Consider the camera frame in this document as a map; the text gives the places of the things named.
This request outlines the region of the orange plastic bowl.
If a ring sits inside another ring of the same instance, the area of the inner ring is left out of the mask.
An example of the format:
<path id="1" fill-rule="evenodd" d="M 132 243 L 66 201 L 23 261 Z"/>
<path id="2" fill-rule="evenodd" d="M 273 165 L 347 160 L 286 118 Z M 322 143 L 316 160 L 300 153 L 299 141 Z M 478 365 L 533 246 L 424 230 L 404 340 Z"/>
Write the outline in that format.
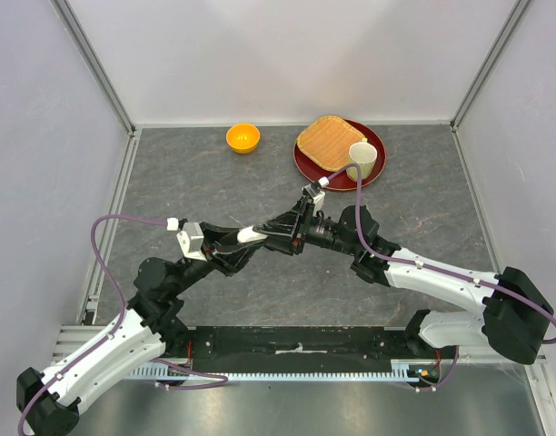
<path id="1" fill-rule="evenodd" d="M 260 143 L 261 133 L 253 124 L 235 124 L 228 129 L 225 139 L 234 152 L 249 154 Z"/>

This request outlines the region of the dark red round tray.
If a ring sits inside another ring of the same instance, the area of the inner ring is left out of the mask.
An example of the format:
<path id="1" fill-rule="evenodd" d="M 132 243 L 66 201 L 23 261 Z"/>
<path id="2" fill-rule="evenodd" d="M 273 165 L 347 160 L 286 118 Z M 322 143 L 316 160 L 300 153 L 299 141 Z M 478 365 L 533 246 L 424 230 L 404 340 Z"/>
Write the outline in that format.
<path id="1" fill-rule="evenodd" d="M 374 167 L 371 173 L 362 180 L 362 187 L 365 187 L 373 183 L 382 174 L 386 165 L 386 149 L 380 136 L 370 127 L 348 119 L 346 119 L 346 122 L 354 128 L 357 128 L 367 139 L 367 142 L 377 150 L 377 159 Z M 309 157 L 305 156 L 300 151 L 298 144 L 295 144 L 293 147 L 293 158 L 300 173 L 311 182 L 314 182 L 322 177 L 328 177 L 332 174 L 332 172 L 324 170 L 319 165 L 314 163 Z M 350 192 L 356 189 L 356 182 L 350 179 L 346 173 L 343 173 L 335 177 L 326 189 L 334 192 Z"/>

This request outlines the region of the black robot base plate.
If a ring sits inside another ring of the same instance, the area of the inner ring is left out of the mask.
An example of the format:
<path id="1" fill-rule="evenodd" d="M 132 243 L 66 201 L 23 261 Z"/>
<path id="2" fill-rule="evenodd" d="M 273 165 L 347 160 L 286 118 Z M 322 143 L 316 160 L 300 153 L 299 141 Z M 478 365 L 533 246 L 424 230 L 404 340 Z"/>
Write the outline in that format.
<path id="1" fill-rule="evenodd" d="M 389 372 L 393 360 L 435 361 L 454 357 L 402 329 L 383 327 L 198 326 L 167 349 L 199 372 L 238 375 Z"/>

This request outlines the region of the woven bamboo tray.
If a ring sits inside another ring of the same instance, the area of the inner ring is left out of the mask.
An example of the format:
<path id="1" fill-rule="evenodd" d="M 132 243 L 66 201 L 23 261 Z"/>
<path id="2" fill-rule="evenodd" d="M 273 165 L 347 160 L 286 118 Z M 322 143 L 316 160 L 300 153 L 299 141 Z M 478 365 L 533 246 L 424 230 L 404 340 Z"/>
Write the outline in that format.
<path id="1" fill-rule="evenodd" d="M 311 161 L 333 173 L 348 164 L 350 147 L 366 140 L 357 128 L 341 117 L 326 115 L 305 128 L 296 144 Z"/>

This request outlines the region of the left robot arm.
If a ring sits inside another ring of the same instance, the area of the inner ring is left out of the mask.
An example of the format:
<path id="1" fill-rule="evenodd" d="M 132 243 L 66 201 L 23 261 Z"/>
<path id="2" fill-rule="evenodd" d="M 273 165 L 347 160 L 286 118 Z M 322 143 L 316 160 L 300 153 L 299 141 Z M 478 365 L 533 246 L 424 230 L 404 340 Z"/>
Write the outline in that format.
<path id="1" fill-rule="evenodd" d="M 181 259 L 147 259 L 134 281 L 136 294 L 120 301 L 119 313 L 106 327 L 61 362 L 18 376 L 18 434 L 67 435 L 81 414 L 130 372 L 163 355 L 183 353 L 187 328 L 177 317 L 184 305 L 180 294 L 215 270 L 239 272 L 267 240 L 251 227 L 209 227 L 176 218 L 152 224 L 175 234 Z"/>

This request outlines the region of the white earbud charging case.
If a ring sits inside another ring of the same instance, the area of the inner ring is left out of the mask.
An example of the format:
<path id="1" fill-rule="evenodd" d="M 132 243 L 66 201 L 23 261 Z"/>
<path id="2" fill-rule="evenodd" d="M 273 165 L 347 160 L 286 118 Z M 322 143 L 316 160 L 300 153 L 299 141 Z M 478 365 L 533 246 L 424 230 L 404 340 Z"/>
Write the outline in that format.
<path id="1" fill-rule="evenodd" d="M 236 236 L 238 243 L 257 243 L 264 241 L 266 238 L 267 235 L 256 232 L 252 226 L 244 227 Z"/>

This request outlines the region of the pale green cup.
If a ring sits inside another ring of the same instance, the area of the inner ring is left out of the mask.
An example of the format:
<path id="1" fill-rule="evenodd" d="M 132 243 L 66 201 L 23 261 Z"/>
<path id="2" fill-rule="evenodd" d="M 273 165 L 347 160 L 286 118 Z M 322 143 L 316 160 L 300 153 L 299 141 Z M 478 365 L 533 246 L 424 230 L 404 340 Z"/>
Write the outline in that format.
<path id="1" fill-rule="evenodd" d="M 367 142 L 352 144 L 348 151 L 347 176 L 354 182 L 365 180 L 371 174 L 377 158 L 378 152 L 373 145 Z"/>

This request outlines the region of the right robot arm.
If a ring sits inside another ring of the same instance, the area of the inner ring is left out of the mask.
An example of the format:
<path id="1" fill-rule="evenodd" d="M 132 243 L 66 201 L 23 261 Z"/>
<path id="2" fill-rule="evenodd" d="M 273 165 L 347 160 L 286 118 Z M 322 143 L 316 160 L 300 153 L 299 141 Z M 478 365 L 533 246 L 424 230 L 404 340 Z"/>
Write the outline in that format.
<path id="1" fill-rule="evenodd" d="M 349 254 L 352 270 L 367 283 L 421 292 L 457 306 L 457 312 L 425 309 L 413 315 L 402 341 L 413 357 L 487 344 L 510 361 L 530 365 L 552 323 L 551 305 L 525 272 L 513 267 L 478 272 L 422 257 L 379 236 L 379 224 L 364 205 L 350 205 L 333 220 L 304 196 L 290 211 L 253 230 L 275 251 L 294 255 L 310 244 Z"/>

